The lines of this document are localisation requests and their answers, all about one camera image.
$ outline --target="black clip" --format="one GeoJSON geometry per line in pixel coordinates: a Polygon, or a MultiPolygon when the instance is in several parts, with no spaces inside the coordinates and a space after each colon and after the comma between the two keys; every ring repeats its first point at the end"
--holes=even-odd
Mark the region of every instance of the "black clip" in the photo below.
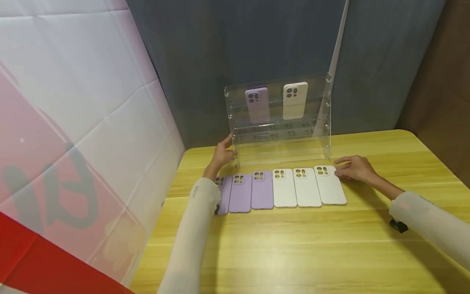
{"type": "Polygon", "coordinates": [[[398,221],[396,221],[396,220],[394,220],[394,219],[392,219],[392,220],[390,221],[390,226],[391,226],[392,228],[396,229],[397,231],[399,231],[400,234],[401,234],[401,233],[404,233],[404,232],[406,232],[406,231],[408,230],[408,226],[407,226],[407,225],[405,225],[405,224],[402,223],[402,222],[398,222],[398,221]]]}
{"type": "Polygon", "coordinates": [[[219,209],[220,209],[220,205],[217,204],[216,208],[215,208],[215,211],[214,211],[214,214],[216,215],[217,213],[219,213],[219,209]]]}

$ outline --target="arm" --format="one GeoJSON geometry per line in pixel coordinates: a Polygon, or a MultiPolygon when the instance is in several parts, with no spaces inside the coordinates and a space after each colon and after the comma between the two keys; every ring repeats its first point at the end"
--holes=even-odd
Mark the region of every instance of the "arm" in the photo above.
{"type": "Polygon", "coordinates": [[[405,192],[380,177],[367,158],[358,155],[335,160],[341,180],[356,179],[392,200],[390,214],[470,270],[470,226],[413,192],[405,192]]]}
{"type": "Polygon", "coordinates": [[[235,156],[228,151],[231,136],[220,142],[212,161],[189,193],[189,202],[176,233],[170,261],[158,289],[161,294],[199,293],[199,275],[209,224],[220,202],[220,190],[214,183],[219,170],[235,156]]]}

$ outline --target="white sleeve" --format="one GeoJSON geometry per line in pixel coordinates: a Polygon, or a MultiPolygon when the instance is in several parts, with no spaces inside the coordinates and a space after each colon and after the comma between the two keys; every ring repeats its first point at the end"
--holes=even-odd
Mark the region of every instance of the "white sleeve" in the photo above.
{"type": "Polygon", "coordinates": [[[399,195],[390,214],[470,270],[470,226],[466,222],[413,192],[399,195]]]}
{"type": "Polygon", "coordinates": [[[204,247],[219,202],[220,190],[213,181],[200,178],[194,184],[158,293],[199,293],[204,247]]]}

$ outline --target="white phone case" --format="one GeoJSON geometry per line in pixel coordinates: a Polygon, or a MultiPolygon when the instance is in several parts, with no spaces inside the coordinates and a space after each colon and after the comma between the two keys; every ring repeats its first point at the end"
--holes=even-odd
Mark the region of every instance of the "white phone case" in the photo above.
{"type": "Polygon", "coordinates": [[[345,205],[346,196],[339,178],[335,176],[336,168],[334,166],[315,166],[314,171],[321,202],[324,205],[345,205]]]}
{"type": "Polygon", "coordinates": [[[273,170],[273,194],[275,207],[296,207],[293,172],[289,168],[273,170]]]}
{"type": "Polygon", "coordinates": [[[304,116],[308,83],[287,84],[282,93],[282,118],[300,119],[304,116]]]}
{"type": "Polygon", "coordinates": [[[295,168],[294,183],[299,207],[321,207],[320,192],[313,168],[295,168]]]}

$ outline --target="white backdrop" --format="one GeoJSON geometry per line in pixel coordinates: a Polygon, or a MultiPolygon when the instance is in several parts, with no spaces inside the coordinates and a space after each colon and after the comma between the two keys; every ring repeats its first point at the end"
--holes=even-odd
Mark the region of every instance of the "white backdrop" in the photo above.
{"type": "Polygon", "coordinates": [[[0,94],[0,211],[130,284],[184,147],[125,0],[1,1],[0,94]]]}

